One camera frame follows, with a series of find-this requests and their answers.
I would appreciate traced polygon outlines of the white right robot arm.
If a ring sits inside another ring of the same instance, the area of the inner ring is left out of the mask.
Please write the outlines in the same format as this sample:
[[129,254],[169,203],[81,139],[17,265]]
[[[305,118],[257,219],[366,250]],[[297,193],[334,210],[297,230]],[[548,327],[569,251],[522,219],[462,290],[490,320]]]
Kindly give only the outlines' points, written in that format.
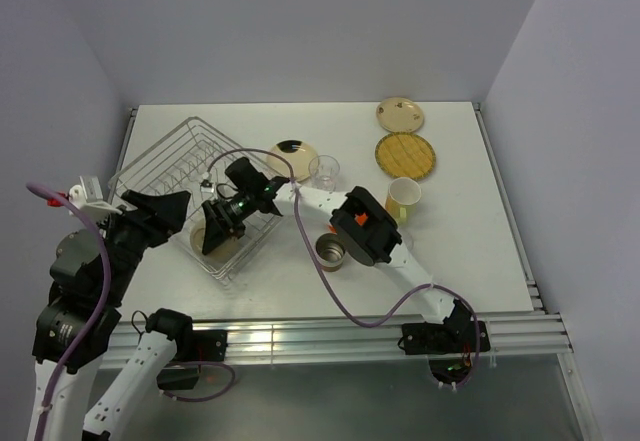
[[[467,338],[468,325],[479,328],[478,316],[470,303],[434,282],[433,276],[407,248],[396,221],[367,189],[356,186],[348,192],[328,192],[303,186],[296,180],[290,162],[279,155],[273,157],[285,165],[286,175],[267,178],[247,156],[234,160],[226,168],[225,176],[234,186],[235,195],[201,204],[205,221],[201,248],[204,255],[232,237],[242,237],[245,219],[256,212],[291,216],[329,296],[353,324],[377,328],[390,320],[406,301],[413,299],[424,321],[433,326],[435,344],[443,350],[457,349]],[[331,225],[352,259],[382,272],[405,291],[382,318],[371,322],[358,319],[340,301],[306,234],[305,218]]]

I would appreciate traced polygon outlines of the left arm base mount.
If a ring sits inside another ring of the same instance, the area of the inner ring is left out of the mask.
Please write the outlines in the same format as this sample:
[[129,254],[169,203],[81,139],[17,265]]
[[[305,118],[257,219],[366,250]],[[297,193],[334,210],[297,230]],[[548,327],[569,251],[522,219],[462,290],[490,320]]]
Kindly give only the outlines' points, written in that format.
[[[225,363],[228,331],[224,329],[196,330],[178,339],[177,354],[156,376],[160,395],[175,402],[204,403],[227,394],[236,384],[236,371]],[[224,371],[227,381],[217,391],[203,396],[186,396],[193,390],[206,368]]]

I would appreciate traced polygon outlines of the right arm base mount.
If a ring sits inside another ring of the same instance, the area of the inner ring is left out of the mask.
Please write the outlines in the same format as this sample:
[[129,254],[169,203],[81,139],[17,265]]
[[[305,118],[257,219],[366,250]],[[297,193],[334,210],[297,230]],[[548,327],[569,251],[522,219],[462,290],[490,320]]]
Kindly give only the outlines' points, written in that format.
[[405,323],[397,347],[408,356],[435,355],[429,362],[433,377],[442,383],[460,383],[468,377],[476,357],[491,349],[484,322],[470,320],[463,328],[454,329],[433,323]]

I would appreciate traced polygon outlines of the steel cup brown band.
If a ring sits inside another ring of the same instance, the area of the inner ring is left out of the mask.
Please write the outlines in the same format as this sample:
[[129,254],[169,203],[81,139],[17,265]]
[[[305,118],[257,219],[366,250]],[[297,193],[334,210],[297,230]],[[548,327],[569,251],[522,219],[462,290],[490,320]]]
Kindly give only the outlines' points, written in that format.
[[346,254],[346,248],[337,234],[325,233],[315,242],[315,255],[324,271],[339,270],[344,263]]

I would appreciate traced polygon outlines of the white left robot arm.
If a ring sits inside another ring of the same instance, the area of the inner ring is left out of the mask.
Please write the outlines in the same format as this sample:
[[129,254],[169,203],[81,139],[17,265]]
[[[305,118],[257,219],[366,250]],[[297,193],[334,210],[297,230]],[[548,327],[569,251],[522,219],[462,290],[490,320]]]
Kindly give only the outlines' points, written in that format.
[[94,407],[96,374],[121,315],[124,295],[146,250],[180,232],[191,195],[125,191],[115,207],[81,185],[68,192],[30,183],[50,206],[64,206],[84,225],[57,247],[49,300],[36,321],[32,354],[36,388],[30,440],[117,440],[132,409],[158,374],[193,352],[190,316],[159,309],[148,316],[134,358]]

